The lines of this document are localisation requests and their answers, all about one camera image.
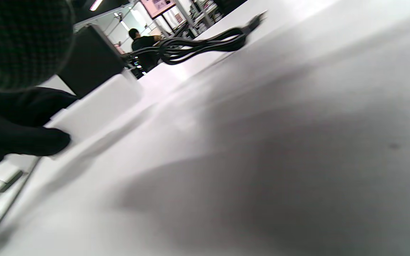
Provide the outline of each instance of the table surface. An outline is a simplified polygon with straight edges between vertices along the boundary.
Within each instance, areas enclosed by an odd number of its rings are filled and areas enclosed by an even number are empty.
[[[261,2],[202,35],[269,9],[247,47],[158,66],[112,139],[45,159],[0,255],[410,256],[410,1]]]

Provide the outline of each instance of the checkered cap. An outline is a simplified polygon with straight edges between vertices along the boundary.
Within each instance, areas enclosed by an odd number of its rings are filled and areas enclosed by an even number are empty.
[[[62,67],[73,39],[66,0],[0,0],[0,89],[39,85]]]

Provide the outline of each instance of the black glove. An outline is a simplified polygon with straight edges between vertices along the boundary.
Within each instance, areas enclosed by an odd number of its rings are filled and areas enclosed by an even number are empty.
[[[7,154],[49,156],[67,147],[67,133],[43,125],[75,100],[77,97],[66,92],[40,87],[0,92],[0,162]]]

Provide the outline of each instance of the ceiling light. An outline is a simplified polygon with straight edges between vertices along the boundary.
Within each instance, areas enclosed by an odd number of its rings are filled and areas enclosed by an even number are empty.
[[[123,26],[127,31],[129,31],[129,28],[127,27],[126,23],[124,23],[124,21],[121,21],[120,23],[122,24],[122,26]]]
[[[99,7],[99,5],[101,4],[101,2],[102,2],[102,0],[96,0],[96,1],[94,2],[94,4],[91,5],[90,10],[91,10],[91,11],[95,11],[95,10]]]

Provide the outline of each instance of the coiled cable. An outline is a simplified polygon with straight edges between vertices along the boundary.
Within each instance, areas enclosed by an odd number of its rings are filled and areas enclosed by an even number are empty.
[[[174,37],[161,41],[157,47],[147,47],[136,50],[127,57],[134,57],[143,53],[159,54],[161,60],[168,65],[177,65],[204,52],[234,52],[246,44],[246,39],[264,20],[264,14],[260,13],[252,18],[244,27],[231,28],[217,36],[204,40],[188,40]]]

